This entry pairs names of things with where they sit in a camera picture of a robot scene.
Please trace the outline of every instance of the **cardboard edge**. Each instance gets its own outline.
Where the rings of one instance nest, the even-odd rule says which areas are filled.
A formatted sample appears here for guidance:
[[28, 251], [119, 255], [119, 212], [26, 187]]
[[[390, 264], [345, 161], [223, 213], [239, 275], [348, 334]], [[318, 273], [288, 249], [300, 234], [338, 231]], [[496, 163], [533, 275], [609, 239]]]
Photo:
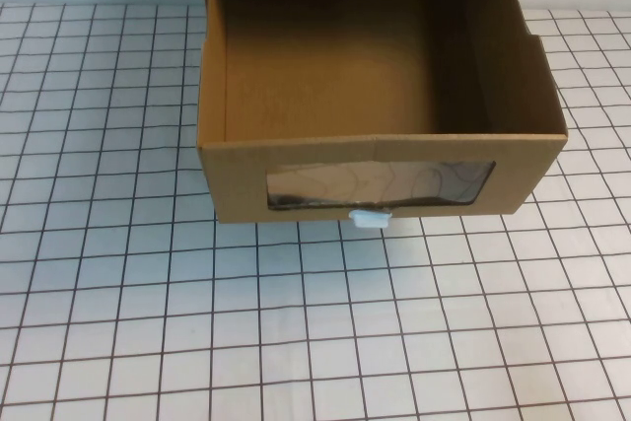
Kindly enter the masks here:
[[480, 140], [502, 142], [505, 140], [524, 140], [528, 142], [540, 141], [559, 141], [567, 142], [567, 127], [565, 131], [550, 134], [524, 134], [524, 133], [507, 133], [507, 134], [423, 134], [423, 135], [355, 135], [355, 136], [339, 136], [339, 137], [312, 137], [312, 138], [293, 138], [293, 139], [270, 139], [270, 140], [251, 140], [251, 141], [231, 141], [231, 142], [199, 142], [197, 148], [208, 151], [222, 150], [247, 150], [260, 148], [282, 148], [295, 147], [298, 145], [321, 145], [321, 144], [340, 144], [340, 143], [364, 143], [364, 142], [434, 142], [445, 143], [451, 141], [464, 141], [475, 143]]

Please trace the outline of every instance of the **open cardboard box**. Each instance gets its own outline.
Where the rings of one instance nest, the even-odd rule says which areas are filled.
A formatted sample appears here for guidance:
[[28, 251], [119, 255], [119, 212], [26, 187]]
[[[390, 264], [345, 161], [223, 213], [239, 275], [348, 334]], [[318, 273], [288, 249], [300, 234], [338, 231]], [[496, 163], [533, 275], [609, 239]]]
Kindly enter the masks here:
[[516, 211], [567, 141], [518, 0], [207, 0], [223, 222]]

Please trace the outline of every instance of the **brown cardboard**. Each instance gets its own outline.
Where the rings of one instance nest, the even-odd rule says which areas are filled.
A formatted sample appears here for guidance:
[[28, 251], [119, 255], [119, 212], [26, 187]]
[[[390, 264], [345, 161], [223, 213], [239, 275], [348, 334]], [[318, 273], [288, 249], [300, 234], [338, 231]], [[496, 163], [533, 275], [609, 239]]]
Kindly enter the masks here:
[[198, 150], [224, 222], [347, 218], [270, 209], [268, 178], [364, 162], [492, 164], [472, 203], [375, 203], [394, 216], [510, 213], [567, 141], [517, 0], [207, 2]]

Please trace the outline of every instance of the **box side panel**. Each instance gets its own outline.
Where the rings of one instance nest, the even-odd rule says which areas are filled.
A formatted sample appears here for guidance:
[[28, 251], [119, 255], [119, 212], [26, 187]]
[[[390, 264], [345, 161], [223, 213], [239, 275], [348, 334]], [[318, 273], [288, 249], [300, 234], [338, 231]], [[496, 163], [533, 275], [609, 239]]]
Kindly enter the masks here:
[[468, 27], [496, 133], [567, 133], [543, 47], [518, 0], [467, 0]]
[[400, 207], [393, 214], [396, 217], [504, 214], [520, 207], [565, 141], [564, 135], [366, 137], [206, 147], [200, 156], [222, 222], [347, 219], [350, 208], [271, 210], [266, 175], [282, 165], [367, 161], [494, 162], [493, 171], [472, 204]]
[[199, 81], [197, 145], [226, 136], [226, 22], [223, 0], [207, 0], [208, 26]]

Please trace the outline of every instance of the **clear plastic window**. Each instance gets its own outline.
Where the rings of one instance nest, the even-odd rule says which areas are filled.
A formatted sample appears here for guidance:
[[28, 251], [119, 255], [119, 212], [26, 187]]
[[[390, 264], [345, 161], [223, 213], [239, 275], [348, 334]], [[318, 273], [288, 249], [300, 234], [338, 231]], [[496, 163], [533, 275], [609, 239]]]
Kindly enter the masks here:
[[494, 162], [358, 162], [283, 166], [267, 173], [272, 210], [472, 204]]

